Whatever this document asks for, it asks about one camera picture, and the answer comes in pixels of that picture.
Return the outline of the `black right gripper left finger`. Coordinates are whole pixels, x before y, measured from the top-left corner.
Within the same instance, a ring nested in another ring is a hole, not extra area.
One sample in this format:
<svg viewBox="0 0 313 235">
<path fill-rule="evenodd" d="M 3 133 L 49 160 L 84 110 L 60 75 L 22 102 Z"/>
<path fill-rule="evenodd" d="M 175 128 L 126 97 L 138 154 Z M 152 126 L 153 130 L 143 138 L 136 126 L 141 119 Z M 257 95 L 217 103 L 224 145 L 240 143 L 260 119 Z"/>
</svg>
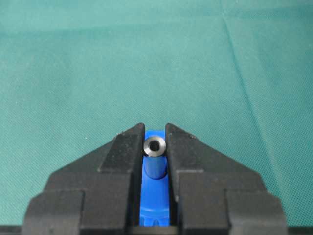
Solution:
<svg viewBox="0 0 313 235">
<path fill-rule="evenodd" d="M 52 173 L 25 214 L 28 235 L 123 235 L 139 224 L 142 147 L 139 123 Z"/>
</svg>

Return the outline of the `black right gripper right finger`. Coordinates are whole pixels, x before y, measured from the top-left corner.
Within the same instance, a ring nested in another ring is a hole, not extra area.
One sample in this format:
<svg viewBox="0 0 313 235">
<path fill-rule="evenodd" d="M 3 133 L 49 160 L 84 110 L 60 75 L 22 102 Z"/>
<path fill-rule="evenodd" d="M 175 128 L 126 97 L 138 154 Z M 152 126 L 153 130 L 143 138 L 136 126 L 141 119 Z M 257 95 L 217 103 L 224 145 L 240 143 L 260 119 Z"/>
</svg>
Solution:
<svg viewBox="0 0 313 235">
<path fill-rule="evenodd" d="M 179 234 L 287 234 L 281 202 L 259 173 L 173 124 L 165 135 L 171 220 Z"/>
</svg>

